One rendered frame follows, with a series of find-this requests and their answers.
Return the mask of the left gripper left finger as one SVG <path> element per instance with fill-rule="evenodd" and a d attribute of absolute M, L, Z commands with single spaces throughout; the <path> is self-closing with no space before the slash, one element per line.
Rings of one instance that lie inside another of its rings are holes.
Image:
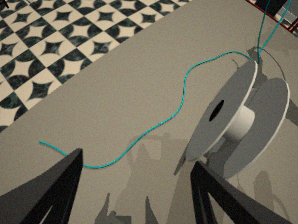
<path fill-rule="evenodd" d="M 40 224 L 46 214 L 42 224 L 68 224 L 82 167 L 83 149 L 77 148 L 41 175 L 0 196 L 0 224 Z"/>

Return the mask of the grey cable reel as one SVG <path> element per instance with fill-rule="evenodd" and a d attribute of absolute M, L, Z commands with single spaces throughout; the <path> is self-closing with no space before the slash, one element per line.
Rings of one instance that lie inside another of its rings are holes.
<path fill-rule="evenodd" d="M 199 159 L 213 147 L 209 168 L 228 179 L 267 149 L 286 116 L 290 89 L 285 80 L 275 77 L 251 91 L 257 70 L 257 62 L 249 60 L 224 84 L 189 141 L 187 161 Z"/>

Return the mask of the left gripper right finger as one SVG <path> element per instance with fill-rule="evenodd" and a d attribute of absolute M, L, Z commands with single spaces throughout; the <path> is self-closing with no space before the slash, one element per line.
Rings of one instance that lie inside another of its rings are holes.
<path fill-rule="evenodd" d="M 196 161 L 190 179 L 196 224 L 218 224 L 209 194 L 235 224 L 292 224 L 235 188 L 202 161 Z"/>

